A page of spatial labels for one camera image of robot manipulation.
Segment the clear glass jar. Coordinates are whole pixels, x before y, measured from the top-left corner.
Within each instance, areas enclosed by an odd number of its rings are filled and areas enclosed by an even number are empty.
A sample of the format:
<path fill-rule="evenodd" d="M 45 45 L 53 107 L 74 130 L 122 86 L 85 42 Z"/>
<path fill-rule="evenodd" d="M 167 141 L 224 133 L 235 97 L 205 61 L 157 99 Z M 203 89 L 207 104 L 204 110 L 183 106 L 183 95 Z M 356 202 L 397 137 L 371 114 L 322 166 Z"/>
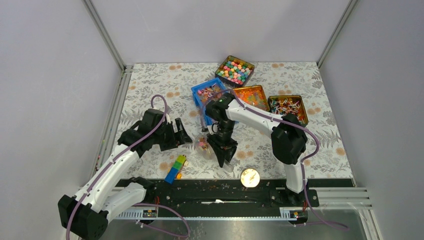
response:
<path fill-rule="evenodd" d="M 215 157 L 215 153 L 208 143 L 207 134 L 198 134 L 194 140 L 194 149 L 206 160 L 212 160 Z"/>

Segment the gold round jar lid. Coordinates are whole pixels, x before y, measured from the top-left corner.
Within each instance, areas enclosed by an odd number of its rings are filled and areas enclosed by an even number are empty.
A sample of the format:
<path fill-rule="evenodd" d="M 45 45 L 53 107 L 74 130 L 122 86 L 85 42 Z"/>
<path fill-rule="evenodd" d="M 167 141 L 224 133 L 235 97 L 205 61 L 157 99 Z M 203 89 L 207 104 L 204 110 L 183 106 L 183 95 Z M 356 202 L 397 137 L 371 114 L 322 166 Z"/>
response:
<path fill-rule="evenodd" d="M 253 168 L 247 168 L 240 175 L 240 182 L 246 188 L 255 188 L 260 183 L 259 172 Z"/>

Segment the blue plastic bin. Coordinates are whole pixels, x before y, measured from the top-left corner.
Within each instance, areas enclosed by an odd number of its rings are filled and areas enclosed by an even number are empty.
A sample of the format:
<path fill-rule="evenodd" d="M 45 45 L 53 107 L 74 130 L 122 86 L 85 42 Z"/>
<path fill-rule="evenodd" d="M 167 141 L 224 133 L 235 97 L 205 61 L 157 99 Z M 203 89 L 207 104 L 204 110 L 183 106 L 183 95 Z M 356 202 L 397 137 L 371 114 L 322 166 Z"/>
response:
<path fill-rule="evenodd" d="M 227 89 L 227 87 L 219 78 L 213 78 L 212 80 L 205 81 L 191 88 L 194 103 L 201 112 L 201 125 L 203 127 L 211 126 L 214 123 L 213 119 L 205 115 L 205 104 L 207 100 L 210 98 L 216 100 L 222 94 L 213 95 L 225 89 Z"/>

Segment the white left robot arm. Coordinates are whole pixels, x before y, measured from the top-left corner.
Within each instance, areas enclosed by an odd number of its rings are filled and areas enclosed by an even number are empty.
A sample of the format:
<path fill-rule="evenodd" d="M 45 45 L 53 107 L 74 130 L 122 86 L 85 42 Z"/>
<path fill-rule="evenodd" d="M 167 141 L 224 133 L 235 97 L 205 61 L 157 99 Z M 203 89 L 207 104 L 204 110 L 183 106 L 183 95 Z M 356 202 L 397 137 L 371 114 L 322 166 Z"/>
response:
<path fill-rule="evenodd" d="M 152 146 L 167 151 L 187 143 L 192 143 L 192 139 L 180 118 L 172 121 L 161 110 L 146 110 L 141 120 L 121 134 L 98 172 L 73 196 L 63 195 L 58 201 L 66 239 L 75 234 L 84 240 L 98 240 L 122 212 L 139 202 L 144 206 L 152 204 L 155 192 L 145 183 L 131 182 L 118 193 L 112 196 L 109 193 Z"/>

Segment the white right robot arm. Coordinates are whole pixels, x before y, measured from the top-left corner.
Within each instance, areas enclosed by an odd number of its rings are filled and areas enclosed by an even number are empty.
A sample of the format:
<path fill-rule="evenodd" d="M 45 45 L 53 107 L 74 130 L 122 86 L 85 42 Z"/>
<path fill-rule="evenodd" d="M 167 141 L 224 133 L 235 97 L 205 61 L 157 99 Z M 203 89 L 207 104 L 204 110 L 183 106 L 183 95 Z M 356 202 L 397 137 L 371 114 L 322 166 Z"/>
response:
<path fill-rule="evenodd" d="M 300 156 L 306 150 L 307 136 L 304 127 L 293 114 L 285 116 L 253 107 L 231 93 L 205 105 L 205 114 L 215 121 L 209 128 L 207 142 L 221 168 L 230 164 L 238 143 L 232 138 L 236 122 L 265 134 L 271 140 L 273 157 L 283 163 L 286 175 L 287 201 L 293 206 L 306 199 L 307 180 L 301 170 Z"/>

